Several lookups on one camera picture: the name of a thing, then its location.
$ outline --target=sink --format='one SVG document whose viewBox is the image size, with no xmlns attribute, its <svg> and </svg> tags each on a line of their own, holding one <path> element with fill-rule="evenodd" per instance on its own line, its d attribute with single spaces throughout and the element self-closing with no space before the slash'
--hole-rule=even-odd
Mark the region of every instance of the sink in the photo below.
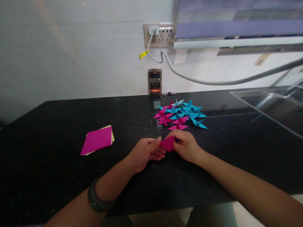
<svg viewBox="0 0 303 227">
<path fill-rule="evenodd" d="M 303 139 L 303 92 L 285 98 L 283 90 L 230 92 L 260 113 Z"/>
</svg>

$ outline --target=person's left hand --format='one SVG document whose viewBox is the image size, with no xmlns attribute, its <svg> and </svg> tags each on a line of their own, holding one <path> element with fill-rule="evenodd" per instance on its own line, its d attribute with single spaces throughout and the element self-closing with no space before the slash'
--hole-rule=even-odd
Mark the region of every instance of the person's left hand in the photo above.
<svg viewBox="0 0 303 227">
<path fill-rule="evenodd" d="M 132 165 L 136 173 L 139 173 L 145 168 L 149 160 L 160 161 L 165 158 L 166 150 L 159 147 L 160 143 L 161 137 L 140 139 L 125 160 Z"/>
</svg>

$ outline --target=power outlet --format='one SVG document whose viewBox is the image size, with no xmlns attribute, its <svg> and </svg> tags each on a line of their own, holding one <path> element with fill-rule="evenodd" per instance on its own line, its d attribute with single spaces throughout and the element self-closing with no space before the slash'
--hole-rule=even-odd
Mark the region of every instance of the power outlet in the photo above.
<svg viewBox="0 0 303 227">
<path fill-rule="evenodd" d="M 145 47 L 147 48 L 148 42 L 151 38 L 149 34 L 149 27 L 157 25 L 159 26 L 159 34 L 153 35 L 150 47 L 167 47 L 173 46 L 175 40 L 175 30 L 172 23 L 165 24 L 145 24 L 144 25 L 144 38 Z"/>
</svg>

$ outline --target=blue origami crane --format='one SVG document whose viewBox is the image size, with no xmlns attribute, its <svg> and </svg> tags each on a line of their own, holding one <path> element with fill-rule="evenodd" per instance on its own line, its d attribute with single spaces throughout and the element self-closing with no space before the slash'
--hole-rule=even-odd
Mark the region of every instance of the blue origami crane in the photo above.
<svg viewBox="0 0 303 227">
<path fill-rule="evenodd" d="M 179 114 L 176 114 L 175 116 L 172 116 L 171 119 L 172 120 L 178 120 L 182 117 L 184 117 L 185 113 L 179 113 Z"/>
<path fill-rule="evenodd" d="M 202 112 L 198 113 L 197 118 L 202 118 L 202 117 L 207 117 L 206 115 L 204 115 Z"/>
<path fill-rule="evenodd" d="M 198 116 L 197 113 L 190 112 L 189 110 L 181 111 L 181 113 L 185 114 L 186 117 L 196 118 Z"/>
<path fill-rule="evenodd" d="M 176 114 L 176 113 L 178 112 L 178 109 L 166 109 L 165 112 L 166 112 L 166 113 Z"/>
<path fill-rule="evenodd" d="M 201 121 L 196 121 L 194 118 L 190 118 L 192 121 L 193 121 L 193 123 L 194 123 L 194 125 L 196 126 L 196 127 L 200 127 L 200 128 L 205 128 L 205 129 L 207 129 L 207 127 L 205 126 L 205 125 L 203 125 L 201 122 L 202 121 L 204 121 L 205 119 L 203 119 L 203 120 L 201 120 Z"/>
<path fill-rule="evenodd" d="M 193 105 L 193 100 L 190 100 L 188 103 L 183 103 L 185 106 L 187 106 L 187 107 L 191 107 L 192 105 Z"/>
<path fill-rule="evenodd" d="M 173 104 L 173 106 L 178 107 L 181 105 L 181 103 L 184 101 L 184 99 L 182 99 L 181 101 L 177 101 L 176 99 L 176 103 Z"/>
<path fill-rule="evenodd" d="M 189 107 L 185 107 L 185 106 L 183 106 L 183 104 L 181 105 L 181 107 L 177 108 L 178 111 L 186 111 L 188 109 L 189 109 Z"/>
<path fill-rule="evenodd" d="M 190 107 L 188 107 L 188 110 L 189 110 L 190 112 L 199 113 L 199 112 L 201 111 L 201 108 L 202 108 L 202 107 L 196 107 L 196 106 L 194 106 L 194 105 L 191 105 Z"/>
</svg>

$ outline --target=plug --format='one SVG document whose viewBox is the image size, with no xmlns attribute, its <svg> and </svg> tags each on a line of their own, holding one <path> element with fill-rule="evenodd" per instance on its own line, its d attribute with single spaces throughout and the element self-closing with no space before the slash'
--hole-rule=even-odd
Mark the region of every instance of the plug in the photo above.
<svg viewBox="0 0 303 227">
<path fill-rule="evenodd" d="M 158 25 L 152 25 L 152 26 L 149 26 L 149 34 L 150 35 L 159 35 L 160 33 L 160 28 Z"/>
</svg>

